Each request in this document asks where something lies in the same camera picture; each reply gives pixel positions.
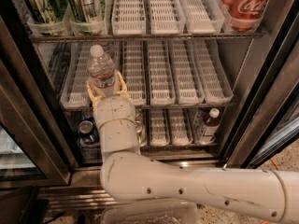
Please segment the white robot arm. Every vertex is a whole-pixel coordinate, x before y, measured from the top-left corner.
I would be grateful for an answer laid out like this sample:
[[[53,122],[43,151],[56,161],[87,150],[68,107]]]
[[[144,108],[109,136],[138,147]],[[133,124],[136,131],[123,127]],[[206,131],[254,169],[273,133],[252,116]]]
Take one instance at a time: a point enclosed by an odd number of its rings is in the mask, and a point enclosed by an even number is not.
[[[176,198],[281,224],[299,224],[299,174],[234,168],[184,168],[143,156],[135,106],[120,73],[107,97],[90,78],[87,92],[100,134],[100,182],[120,201]]]

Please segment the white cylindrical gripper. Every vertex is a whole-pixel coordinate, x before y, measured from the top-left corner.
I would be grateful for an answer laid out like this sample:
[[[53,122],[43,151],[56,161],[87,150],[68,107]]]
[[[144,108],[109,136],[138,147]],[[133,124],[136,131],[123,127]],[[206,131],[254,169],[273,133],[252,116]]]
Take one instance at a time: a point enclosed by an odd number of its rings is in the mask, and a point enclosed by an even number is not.
[[[135,122],[135,106],[127,99],[130,98],[130,94],[120,71],[116,71],[115,78],[114,94],[118,96],[108,98],[105,98],[105,95],[90,80],[86,82],[87,93],[93,105],[93,118],[98,130],[112,121]]]

